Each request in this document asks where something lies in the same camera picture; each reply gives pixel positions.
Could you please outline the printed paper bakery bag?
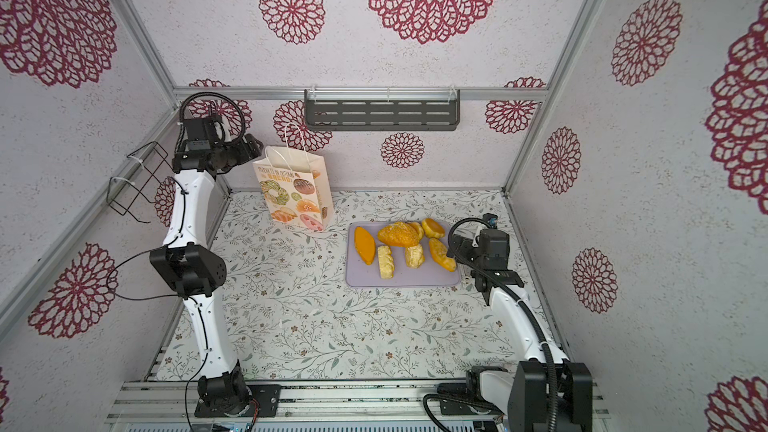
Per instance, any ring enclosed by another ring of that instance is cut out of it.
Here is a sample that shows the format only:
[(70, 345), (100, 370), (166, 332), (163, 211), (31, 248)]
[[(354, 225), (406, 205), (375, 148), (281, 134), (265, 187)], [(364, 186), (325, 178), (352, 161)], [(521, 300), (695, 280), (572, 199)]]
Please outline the printed paper bakery bag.
[(254, 172), (274, 221), (312, 232), (332, 221), (329, 174), (325, 159), (290, 147), (267, 146)]

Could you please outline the pale yellow fake bread stick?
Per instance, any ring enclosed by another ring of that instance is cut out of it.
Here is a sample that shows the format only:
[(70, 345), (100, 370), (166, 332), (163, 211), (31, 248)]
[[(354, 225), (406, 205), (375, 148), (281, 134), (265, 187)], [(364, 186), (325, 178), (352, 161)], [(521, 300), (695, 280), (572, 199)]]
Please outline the pale yellow fake bread stick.
[(389, 280), (394, 277), (395, 263), (391, 248), (382, 245), (377, 248), (377, 259), (379, 266), (379, 275), (383, 280)]

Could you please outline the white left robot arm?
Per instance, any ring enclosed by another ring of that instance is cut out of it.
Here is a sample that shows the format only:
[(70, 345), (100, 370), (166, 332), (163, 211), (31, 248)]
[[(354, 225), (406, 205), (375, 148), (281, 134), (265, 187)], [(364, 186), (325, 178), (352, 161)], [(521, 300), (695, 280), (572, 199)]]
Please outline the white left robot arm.
[(220, 291), (227, 267), (208, 247), (206, 223), (216, 178), (248, 162), (260, 146), (250, 136), (232, 139), (227, 120), (218, 114), (183, 119), (181, 125), (172, 160), (171, 221), (163, 245), (149, 253), (149, 261), (189, 315), (201, 359), (192, 376), (201, 410), (242, 416), (251, 407), (252, 392), (227, 334)]

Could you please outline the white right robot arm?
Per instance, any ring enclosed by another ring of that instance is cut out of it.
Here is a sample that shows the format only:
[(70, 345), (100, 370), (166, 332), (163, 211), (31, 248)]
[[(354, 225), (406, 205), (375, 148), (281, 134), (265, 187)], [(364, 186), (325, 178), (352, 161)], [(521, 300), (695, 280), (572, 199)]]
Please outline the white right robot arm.
[(464, 403), (496, 409), (505, 431), (591, 431), (590, 370), (572, 361), (538, 321), (524, 282), (508, 267), (509, 235), (482, 219), (466, 218), (451, 227), (447, 242), (448, 256), (469, 268), (518, 354), (513, 372), (472, 368), (467, 389), (474, 397)]

